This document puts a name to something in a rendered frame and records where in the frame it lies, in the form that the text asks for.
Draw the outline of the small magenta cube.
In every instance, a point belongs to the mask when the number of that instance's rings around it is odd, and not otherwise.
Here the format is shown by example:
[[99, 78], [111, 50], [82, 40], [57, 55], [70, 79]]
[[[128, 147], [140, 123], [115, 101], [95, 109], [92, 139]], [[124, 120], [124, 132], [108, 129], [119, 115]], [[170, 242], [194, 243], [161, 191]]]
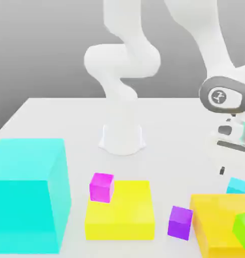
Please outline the small magenta cube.
[[89, 188], [91, 201], [110, 203], [114, 193], [114, 175], [94, 173]]

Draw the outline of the small cyan cube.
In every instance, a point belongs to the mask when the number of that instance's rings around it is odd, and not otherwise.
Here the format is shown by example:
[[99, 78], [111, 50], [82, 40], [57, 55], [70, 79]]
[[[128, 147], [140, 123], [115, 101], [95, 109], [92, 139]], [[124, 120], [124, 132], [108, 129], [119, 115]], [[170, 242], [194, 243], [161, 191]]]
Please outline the small cyan cube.
[[245, 194], [245, 181], [232, 177], [228, 183], [227, 194]]

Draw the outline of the small purple cube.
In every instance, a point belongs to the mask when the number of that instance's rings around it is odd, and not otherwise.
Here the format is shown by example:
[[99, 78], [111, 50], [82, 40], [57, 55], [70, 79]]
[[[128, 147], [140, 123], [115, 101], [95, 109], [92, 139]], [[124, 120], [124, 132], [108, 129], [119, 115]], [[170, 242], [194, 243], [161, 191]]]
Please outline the small purple cube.
[[193, 210], [173, 206], [169, 218], [168, 235], [188, 241]]

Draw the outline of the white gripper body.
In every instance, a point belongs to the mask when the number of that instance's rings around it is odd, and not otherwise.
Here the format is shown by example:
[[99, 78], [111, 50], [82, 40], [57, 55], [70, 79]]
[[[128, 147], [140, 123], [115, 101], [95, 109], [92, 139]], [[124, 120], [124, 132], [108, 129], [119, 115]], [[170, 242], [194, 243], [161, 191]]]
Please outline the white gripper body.
[[213, 158], [217, 161], [245, 161], [245, 147], [224, 140], [213, 144]]

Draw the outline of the large cyan box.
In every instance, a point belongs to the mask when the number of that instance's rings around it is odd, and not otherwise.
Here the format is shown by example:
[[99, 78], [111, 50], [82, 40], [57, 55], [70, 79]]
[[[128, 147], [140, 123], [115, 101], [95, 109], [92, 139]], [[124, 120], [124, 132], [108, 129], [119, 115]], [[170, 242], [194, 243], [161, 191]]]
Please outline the large cyan box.
[[0, 140], [0, 254], [57, 254], [71, 207], [63, 139]]

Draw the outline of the large yellow box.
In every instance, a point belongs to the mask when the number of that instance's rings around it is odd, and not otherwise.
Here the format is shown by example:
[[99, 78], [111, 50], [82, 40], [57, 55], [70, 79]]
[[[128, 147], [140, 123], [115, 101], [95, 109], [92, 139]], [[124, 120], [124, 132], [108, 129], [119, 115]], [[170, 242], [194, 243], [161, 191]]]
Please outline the large yellow box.
[[147, 180], [117, 180], [109, 203], [89, 200], [86, 240], [154, 240], [155, 218]]

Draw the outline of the large orange box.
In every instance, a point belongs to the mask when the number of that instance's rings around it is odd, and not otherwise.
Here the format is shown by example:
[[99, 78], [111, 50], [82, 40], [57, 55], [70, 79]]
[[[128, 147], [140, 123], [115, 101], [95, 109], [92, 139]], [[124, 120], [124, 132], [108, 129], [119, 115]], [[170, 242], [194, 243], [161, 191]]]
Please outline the large orange box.
[[245, 258], [232, 231], [236, 215], [245, 213], [245, 194], [191, 195], [190, 208], [202, 258]]

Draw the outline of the small green cube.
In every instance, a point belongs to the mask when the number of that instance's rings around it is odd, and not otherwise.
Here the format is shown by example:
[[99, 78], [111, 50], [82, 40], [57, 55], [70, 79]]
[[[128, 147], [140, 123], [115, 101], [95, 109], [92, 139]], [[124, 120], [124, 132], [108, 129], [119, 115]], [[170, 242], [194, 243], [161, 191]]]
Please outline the small green cube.
[[245, 213], [236, 215], [232, 231], [242, 247], [245, 249]]

